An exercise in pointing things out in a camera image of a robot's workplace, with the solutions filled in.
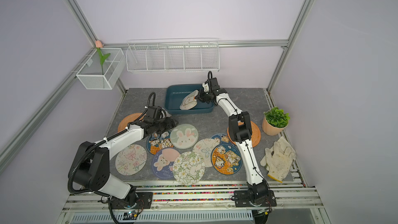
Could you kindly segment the white sheep coaster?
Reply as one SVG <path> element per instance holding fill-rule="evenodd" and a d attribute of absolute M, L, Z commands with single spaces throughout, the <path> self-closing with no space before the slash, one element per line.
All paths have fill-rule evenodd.
<path fill-rule="evenodd" d="M 199 94 L 198 90 L 194 90 L 190 94 L 188 94 L 182 101 L 180 105 L 180 110 L 182 111 L 187 111 L 190 109 L 193 109 L 197 105 L 197 100 L 195 99 L 195 96 Z"/>

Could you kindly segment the green bunny coaster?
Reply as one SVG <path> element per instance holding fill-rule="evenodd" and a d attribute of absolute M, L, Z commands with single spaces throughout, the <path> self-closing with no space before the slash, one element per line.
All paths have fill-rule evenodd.
<path fill-rule="evenodd" d="M 170 134 L 171 143 L 178 149 L 188 149 L 199 139 L 197 128 L 191 124 L 180 124 Z"/>

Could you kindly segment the teal plastic storage box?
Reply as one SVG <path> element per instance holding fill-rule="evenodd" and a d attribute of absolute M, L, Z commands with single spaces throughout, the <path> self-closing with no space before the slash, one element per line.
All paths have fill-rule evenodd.
<path fill-rule="evenodd" d="M 205 114 L 212 112 L 214 104 L 200 102 L 196 99 L 201 84 L 184 84 L 169 86 L 166 91 L 165 110 L 172 115 Z"/>

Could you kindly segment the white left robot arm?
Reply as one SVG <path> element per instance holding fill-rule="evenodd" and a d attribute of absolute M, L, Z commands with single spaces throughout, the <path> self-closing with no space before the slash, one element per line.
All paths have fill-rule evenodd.
<path fill-rule="evenodd" d="M 136 202 L 136 188 L 110 173 L 111 158 L 129 145 L 154 133 L 163 134 L 177 125 L 178 121 L 168 116 L 165 109 L 149 106 L 122 131 L 96 143 L 83 142 L 68 172 L 68 191 L 74 195 L 93 192 L 132 205 Z"/>

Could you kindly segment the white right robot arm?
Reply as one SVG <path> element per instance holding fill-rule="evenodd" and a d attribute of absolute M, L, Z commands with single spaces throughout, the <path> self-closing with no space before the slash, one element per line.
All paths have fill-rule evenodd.
<path fill-rule="evenodd" d="M 219 86 L 217 78 L 212 76 L 212 72 L 208 73 L 208 78 L 202 84 L 202 89 L 196 99 L 204 103 L 213 102 L 227 114 L 230 139 L 235 142 L 246 171 L 250 203 L 255 206 L 271 204 L 271 190 L 259 170 L 252 146 L 252 126 L 249 113 L 233 103 L 227 91 Z"/>

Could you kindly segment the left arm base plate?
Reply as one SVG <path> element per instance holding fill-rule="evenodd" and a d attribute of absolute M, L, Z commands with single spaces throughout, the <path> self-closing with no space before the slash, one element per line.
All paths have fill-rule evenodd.
<path fill-rule="evenodd" d="M 110 206 L 112 209 L 150 209 L 153 200 L 153 192 L 134 192 L 125 199 L 112 197 Z"/>

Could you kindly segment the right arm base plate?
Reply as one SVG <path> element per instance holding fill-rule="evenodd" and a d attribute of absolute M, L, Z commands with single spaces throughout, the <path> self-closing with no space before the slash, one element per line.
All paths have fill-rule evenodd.
<path fill-rule="evenodd" d="M 276 207 L 274 192 L 268 191 L 264 196 L 256 195 L 249 190 L 236 190 L 231 197 L 236 207 Z"/>

